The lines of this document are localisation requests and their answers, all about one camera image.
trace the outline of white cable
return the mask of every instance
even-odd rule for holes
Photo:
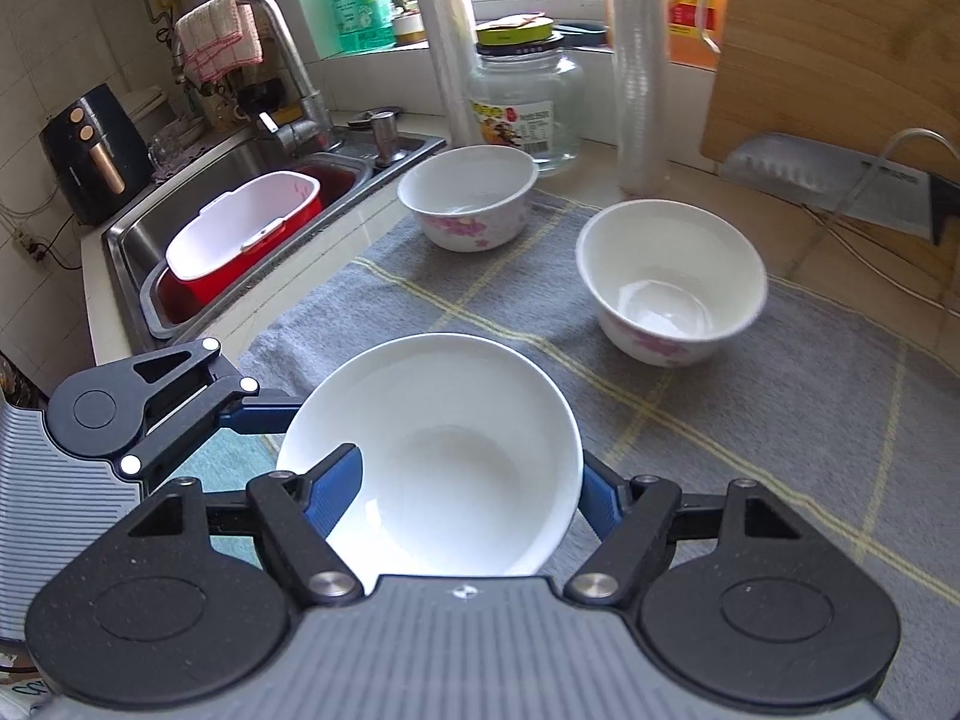
[[[16,231],[16,225],[3,214],[0,214],[0,223],[3,223],[3,227],[6,228],[7,232],[11,235]]]
[[[52,191],[49,194],[49,196],[47,196],[47,199],[45,199],[45,201],[43,201],[40,205],[37,206],[37,208],[32,209],[31,211],[15,211],[13,210],[13,208],[8,207],[7,204],[4,203],[2,199],[0,199],[0,212],[6,213],[7,215],[9,215],[11,218],[14,218],[14,219],[22,218],[23,220],[27,220],[28,218],[33,218],[37,214],[41,214],[44,211],[46,211],[47,208],[50,207],[50,204],[54,201],[55,196],[56,196],[56,189],[54,189],[54,191]]]
[[[17,228],[16,219],[7,214],[6,209],[3,206],[0,206],[0,220],[7,225],[8,231],[13,233],[13,230]]]
[[[930,138],[930,140],[940,143],[945,148],[949,150],[953,156],[960,160],[960,151],[953,145],[947,138],[944,138],[939,132],[934,132],[932,129],[926,129],[925,127],[907,127],[906,129],[901,129],[900,132],[896,133],[888,142],[887,145],[883,147],[883,151],[880,153],[880,156],[875,158],[874,162],[867,168],[866,172],[861,175],[860,180],[853,185],[853,189],[850,189],[844,196],[843,199],[837,203],[836,208],[834,208],[826,221],[821,220],[820,229],[816,230],[813,233],[813,236],[810,238],[808,244],[803,248],[803,251],[800,252],[800,255],[796,257],[793,262],[791,262],[786,269],[784,274],[787,279],[791,279],[793,275],[803,266],[803,262],[810,256],[812,252],[819,243],[824,240],[824,237],[827,236],[827,233],[832,231],[833,225],[837,220],[842,216],[846,215],[847,211],[850,210],[851,206],[856,203],[856,199],[863,194],[863,191],[870,186],[872,180],[880,174],[880,171],[883,170],[883,166],[886,165],[887,158],[894,152],[894,149],[899,146],[902,141],[905,141],[909,138]]]
[[[815,220],[817,220],[817,223],[818,223],[818,224],[820,224],[820,225],[826,225],[826,223],[824,222],[824,220],[822,220],[822,218],[820,218],[819,215],[813,213],[813,211],[810,210],[808,207],[803,206],[803,210],[805,210],[806,213],[810,214]],[[885,274],[883,271],[880,270],[880,268],[878,268],[876,265],[872,264],[872,262],[870,262],[870,261],[869,261],[866,257],[864,257],[859,251],[857,251],[843,236],[841,236],[839,233],[837,233],[836,230],[829,229],[829,230],[827,230],[827,232],[829,232],[829,234],[830,234],[834,239],[836,239],[837,242],[838,242],[845,250],[847,250],[847,251],[850,252],[854,257],[856,257],[856,259],[857,259],[858,261],[860,261],[861,264],[867,266],[867,268],[869,268],[869,269],[870,269],[871,271],[873,271],[875,274],[877,274],[878,276],[880,276],[880,278],[882,278],[884,281],[892,284],[894,287],[896,287],[896,288],[897,288],[898,290],[900,290],[901,292],[907,293],[908,295],[911,296],[911,298],[917,298],[918,300],[922,300],[924,303],[928,304],[929,306],[933,306],[934,308],[939,309],[940,311],[946,311],[946,312],[947,312],[948,314],[950,314],[952,317],[960,317],[960,311],[954,310],[954,309],[950,308],[949,306],[944,305],[944,303],[940,303],[939,300],[934,300],[933,298],[928,298],[926,295],[921,295],[921,294],[918,293],[916,290],[911,290],[911,289],[910,289],[909,287],[907,287],[905,284],[899,283],[899,281],[896,280],[896,279],[894,279],[893,276],[889,276],[889,275]]]

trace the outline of faucet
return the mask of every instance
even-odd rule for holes
[[[279,127],[269,114],[260,114],[260,119],[267,129],[272,132],[283,146],[283,150],[288,154],[294,154],[299,146],[315,143],[323,148],[324,151],[330,151],[331,148],[339,146],[340,140],[333,130],[333,121],[330,119],[330,112],[323,102],[323,95],[318,92],[310,76],[307,74],[304,60],[301,59],[296,50],[296,44],[290,35],[290,28],[287,26],[283,14],[280,12],[280,6],[276,0],[237,0],[239,4],[259,5],[267,15],[270,22],[270,28],[277,38],[277,45],[280,48],[280,54],[283,61],[290,71],[290,77],[293,79],[296,93],[299,94],[299,103],[304,111],[304,117],[297,119],[296,122],[290,122],[283,127]],[[184,75],[184,44],[174,30],[174,78],[176,83],[186,83]]]

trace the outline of glass jar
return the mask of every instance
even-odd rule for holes
[[[512,46],[477,44],[470,103],[486,143],[530,154],[541,175],[573,163],[580,149],[584,72],[563,35]]]

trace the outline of kitchen towel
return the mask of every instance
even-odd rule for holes
[[[407,218],[261,333],[240,370],[306,395],[392,338],[449,331],[505,343],[557,383],[584,447],[622,475],[659,474],[692,493],[752,477],[818,527],[902,616],[882,707],[904,720],[952,718],[960,376],[776,279],[757,323],[715,357],[675,370],[642,365],[603,335],[577,274],[577,236],[596,210],[536,193],[520,238],[472,254],[441,250]],[[597,543],[578,514],[544,571],[565,581]]]
[[[210,0],[176,22],[184,44],[184,72],[196,85],[231,70],[263,61],[263,49],[249,5]]]

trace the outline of plastic wrap roll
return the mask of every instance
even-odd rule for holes
[[[467,80],[477,62],[476,23],[470,0],[416,0],[424,17],[430,58],[440,87],[440,102],[450,127],[450,145],[482,143],[467,93]]]
[[[664,189],[666,84],[669,65],[666,0],[608,0],[613,22],[617,179],[639,197]]]

